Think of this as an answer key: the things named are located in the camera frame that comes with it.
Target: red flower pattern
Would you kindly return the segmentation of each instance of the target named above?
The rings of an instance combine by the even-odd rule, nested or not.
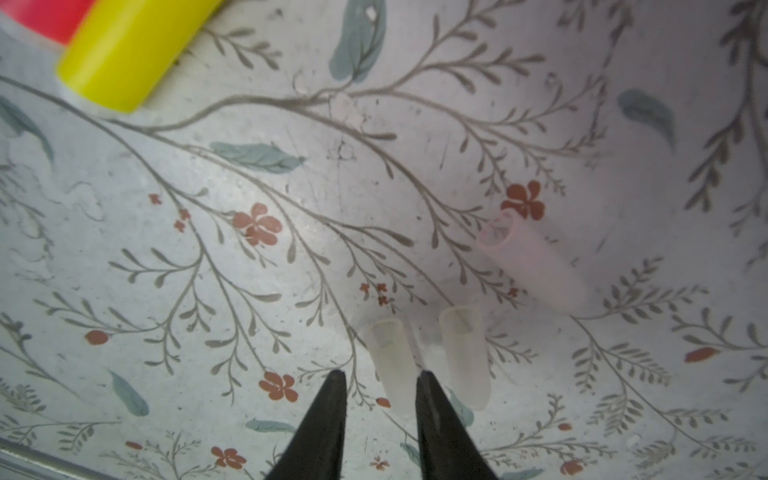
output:
[[[259,382],[259,386],[265,392],[270,393],[272,400],[277,401],[285,397],[286,400],[293,403],[299,399],[299,394],[290,388],[294,383],[296,383],[296,380],[290,375],[283,375],[280,378],[274,372],[267,372],[264,374],[264,380]]]
[[[377,455],[373,457],[373,462],[371,462],[370,466],[376,467],[376,470],[381,470],[382,472],[384,472],[384,470],[386,470],[386,468],[389,467],[389,462],[387,462],[386,460],[382,462],[382,458]]]
[[[508,200],[502,202],[502,210],[514,208],[523,218],[528,218],[528,214],[531,214],[532,219],[541,220],[544,216],[545,206],[536,200],[540,192],[541,184],[536,180],[528,182],[527,190],[520,184],[512,184],[507,189]]]
[[[253,204],[250,215],[237,212],[232,219],[232,225],[245,230],[245,237],[251,245],[258,245],[259,242],[274,245],[277,243],[277,237],[274,234],[280,233],[283,225],[275,217],[266,215],[266,212],[266,205]]]
[[[243,467],[243,463],[246,462],[246,459],[238,455],[235,449],[226,449],[222,452],[219,447],[213,447],[210,452],[217,457],[216,465],[220,467],[231,467],[235,470],[240,470]]]
[[[109,340],[109,335],[101,330],[91,330],[84,336],[91,345],[104,345]]]
[[[560,473],[563,475],[576,475],[584,470],[584,467],[579,465],[580,463],[581,460],[571,460],[570,462],[566,462],[560,467]]]
[[[709,359],[718,353],[720,353],[718,349],[714,349],[711,346],[705,346],[704,348],[689,352],[685,356],[685,363],[703,362],[704,360]]]

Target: red object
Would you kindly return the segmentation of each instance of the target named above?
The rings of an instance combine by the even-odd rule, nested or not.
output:
[[[0,0],[11,20],[61,45],[67,45],[95,0]]]

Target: yellow cylinder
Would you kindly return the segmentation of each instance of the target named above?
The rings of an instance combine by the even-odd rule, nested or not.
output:
[[[72,93],[113,111],[141,105],[222,0],[98,0],[58,64]]]

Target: floral tablecloth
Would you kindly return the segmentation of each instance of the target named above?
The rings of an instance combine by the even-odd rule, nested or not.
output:
[[[0,36],[0,434],[118,478],[260,478],[346,372],[347,478],[418,478],[358,330],[480,298],[505,480],[765,478],[767,0],[232,0],[145,107]],[[557,315],[472,246],[514,208]]]

